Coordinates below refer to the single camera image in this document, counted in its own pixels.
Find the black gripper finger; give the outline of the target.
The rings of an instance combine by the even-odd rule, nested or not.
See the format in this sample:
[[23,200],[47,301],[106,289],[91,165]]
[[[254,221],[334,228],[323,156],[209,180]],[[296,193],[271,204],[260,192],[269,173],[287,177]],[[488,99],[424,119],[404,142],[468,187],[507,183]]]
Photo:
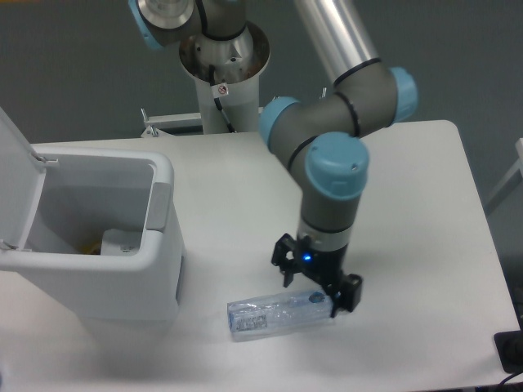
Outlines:
[[290,234],[284,234],[276,243],[271,264],[284,276],[283,286],[288,287],[295,274],[302,272],[302,247]]
[[352,312],[360,303],[363,278],[358,274],[341,274],[335,283],[330,283],[326,294],[331,298],[330,317],[334,319],[338,311]]

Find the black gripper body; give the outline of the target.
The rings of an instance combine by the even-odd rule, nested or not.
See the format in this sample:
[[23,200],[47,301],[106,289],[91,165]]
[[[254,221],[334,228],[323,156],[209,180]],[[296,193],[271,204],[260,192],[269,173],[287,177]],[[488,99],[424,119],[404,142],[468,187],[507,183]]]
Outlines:
[[291,275],[303,274],[318,283],[326,293],[338,293],[342,288],[344,273],[342,262],[348,242],[342,245],[319,245],[308,234],[298,235],[293,249]]

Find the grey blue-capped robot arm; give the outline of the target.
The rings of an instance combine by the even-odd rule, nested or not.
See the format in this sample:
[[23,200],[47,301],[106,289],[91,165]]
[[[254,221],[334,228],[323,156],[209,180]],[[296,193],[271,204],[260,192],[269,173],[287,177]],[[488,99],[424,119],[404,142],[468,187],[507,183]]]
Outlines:
[[298,1],[332,94],[311,105],[281,96],[260,106],[270,48],[248,20],[245,2],[132,1],[129,7],[149,47],[179,46],[203,131],[258,132],[301,188],[297,233],[283,235],[271,258],[284,283],[303,274],[322,287],[333,311],[354,310],[363,280],[344,274],[342,263],[368,178],[362,138],[415,111],[412,76],[382,63],[353,2]]

